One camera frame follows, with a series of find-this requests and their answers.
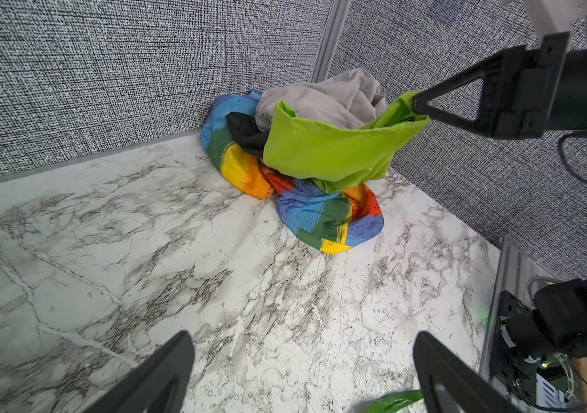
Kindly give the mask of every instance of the white marble countertop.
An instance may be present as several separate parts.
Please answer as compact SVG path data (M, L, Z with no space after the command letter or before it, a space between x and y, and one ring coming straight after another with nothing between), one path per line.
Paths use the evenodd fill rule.
M369 186L383 232L329 256L197 136L1 183L0 411L82 410L179 330L187 412L355 410L418 386L419 330L476 367L499 251L396 172Z

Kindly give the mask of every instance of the gray woven wall panel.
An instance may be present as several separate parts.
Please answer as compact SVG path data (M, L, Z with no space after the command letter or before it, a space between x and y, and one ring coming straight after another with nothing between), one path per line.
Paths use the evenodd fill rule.
M0 0L0 176L199 128L309 81L331 0Z
M581 22L574 28L572 47L587 47ZM392 101L519 44L537 46L521 1L353 0L331 75L363 67ZM466 87L434 103L470 115L478 90ZM393 167L489 241L509 235L562 277L587 277L587 186L562 169L555 148L561 135L492 141L434 122ZM587 177L587 142L566 146Z

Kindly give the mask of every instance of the clothing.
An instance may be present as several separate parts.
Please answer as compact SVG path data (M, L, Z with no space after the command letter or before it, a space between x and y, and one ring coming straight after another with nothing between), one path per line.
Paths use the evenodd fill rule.
M273 187L259 173L259 160L245 153L227 127L227 115L239 112L254 115L261 93L246 96L221 95L213 102L211 114L202 128L200 143L223 177L238 190L265 200Z
M261 159L264 156L264 145L268 132L261 132L256 127L255 117L240 112L232 112L226 116L227 127L232 138L246 153Z
M411 110L417 93L405 93L378 119L355 130L302 119L279 102L263 162L290 177L312 178L327 194L384 178L395 152L431 121Z
M346 251L380 233L384 222L381 209L366 185L341 194L325 194L312 180L282 175L241 149L232 139L227 119L231 123L231 119L242 118L229 116L230 112L250 116L258 100L256 91L215 99L200 143L223 177L256 198L267 198L275 190L282 221L299 240L322 252Z
M265 91L256 107L256 125L270 130L275 106L283 100L299 118L312 119L342 129L358 129L387 108L381 85L367 71L349 70L320 83L294 83Z

